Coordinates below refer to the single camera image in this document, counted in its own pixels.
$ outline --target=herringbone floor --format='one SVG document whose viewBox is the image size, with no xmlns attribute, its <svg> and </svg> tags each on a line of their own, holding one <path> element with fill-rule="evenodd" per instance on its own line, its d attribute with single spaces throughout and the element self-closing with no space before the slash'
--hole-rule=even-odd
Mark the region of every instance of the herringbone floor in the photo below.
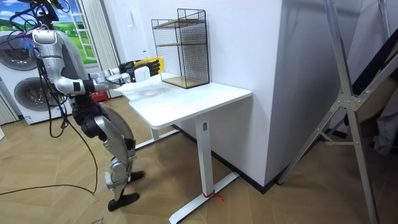
<svg viewBox="0 0 398 224">
<path fill-rule="evenodd" d="M 107 104 L 128 121 L 138 142 L 150 139 L 149 128 L 124 98 Z M 55 129 L 59 122 L 54 122 Z M 29 126 L 24 121 L 2 126 L 6 137 L 0 142 L 0 192 L 48 184 L 77 184 L 93 189 L 94 165 L 85 145 L 70 128 L 61 138 L 52 139 L 48 126 L 47 122 Z M 128 186 L 126 193 L 139 192 L 141 198 L 108 212 L 106 205 L 113 194 L 106 189 L 103 176 L 111 155 L 99 140 L 89 139 L 88 143 L 99 165 L 95 195 L 70 187 L 3 195 L 0 223 L 168 223 L 173 212 L 201 193 L 196 145 L 176 134 L 137 153 L 134 169 L 145 170 L 147 176 Z M 382 157 L 369 150 L 368 158 L 382 223 L 398 223 L 398 157 Z M 213 160 L 215 182 L 229 172 Z M 212 198 L 183 223 L 368 223 L 350 146 L 318 143 L 283 186 L 275 185 L 265 195 L 242 179 L 220 194 L 224 202 Z"/>
</svg>

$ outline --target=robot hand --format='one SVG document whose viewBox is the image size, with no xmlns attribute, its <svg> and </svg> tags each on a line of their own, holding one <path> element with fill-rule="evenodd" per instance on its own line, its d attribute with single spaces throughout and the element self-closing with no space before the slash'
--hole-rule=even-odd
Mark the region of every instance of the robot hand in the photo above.
<svg viewBox="0 0 398 224">
<path fill-rule="evenodd" d="M 119 65 L 120 73 L 128 73 L 132 82 L 142 82 L 148 78 L 159 74 L 160 62 L 155 60 L 140 65 L 135 65 L 133 61 Z"/>
</svg>

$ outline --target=washer door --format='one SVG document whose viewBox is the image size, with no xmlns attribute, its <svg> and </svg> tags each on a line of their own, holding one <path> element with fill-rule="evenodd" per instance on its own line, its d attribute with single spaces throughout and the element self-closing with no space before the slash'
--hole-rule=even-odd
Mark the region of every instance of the washer door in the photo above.
<svg viewBox="0 0 398 224">
<path fill-rule="evenodd" d="M 44 91 L 40 83 L 40 78 L 27 78 L 18 83 L 15 87 L 14 95 L 19 104 L 33 111 L 47 111 L 47 103 L 45 102 L 45 94 L 49 99 L 50 107 L 53 108 L 57 102 L 50 95 L 50 90 L 44 86 Z"/>
<path fill-rule="evenodd" d="M 4 35 L 0 37 L 0 40 L 7 38 L 8 35 Z M 29 51 L 25 49 L 23 41 L 21 38 L 16 38 L 10 40 L 8 43 L 0 44 L 0 63 L 20 71 L 28 71 L 36 68 L 36 61 L 30 56 Z"/>
</svg>

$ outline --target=black metal frame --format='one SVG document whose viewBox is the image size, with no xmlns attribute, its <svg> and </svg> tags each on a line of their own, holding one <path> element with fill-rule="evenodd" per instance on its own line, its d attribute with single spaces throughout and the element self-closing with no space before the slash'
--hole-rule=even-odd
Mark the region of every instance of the black metal frame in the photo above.
<svg viewBox="0 0 398 224">
<path fill-rule="evenodd" d="M 156 53 L 165 58 L 162 81 L 186 89 L 209 84 L 206 12 L 177 9 L 177 14 L 176 20 L 152 20 Z M 181 83 L 170 80 L 178 77 L 182 78 L 178 81 Z"/>
</svg>

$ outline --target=desk top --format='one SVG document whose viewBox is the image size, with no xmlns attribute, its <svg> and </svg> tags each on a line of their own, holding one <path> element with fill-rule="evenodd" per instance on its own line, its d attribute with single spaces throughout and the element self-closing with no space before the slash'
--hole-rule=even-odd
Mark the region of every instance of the desk top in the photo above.
<svg viewBox="0 0 398 224">
<path fill-rule="evenodd" d="M 115 90 L 129 99 L 131 108 L 153 129 L 170 126 L 252 94 L 250 90 L 217 83 L 184 89 L 162 82 L 160 75 Z"/>
</svg>

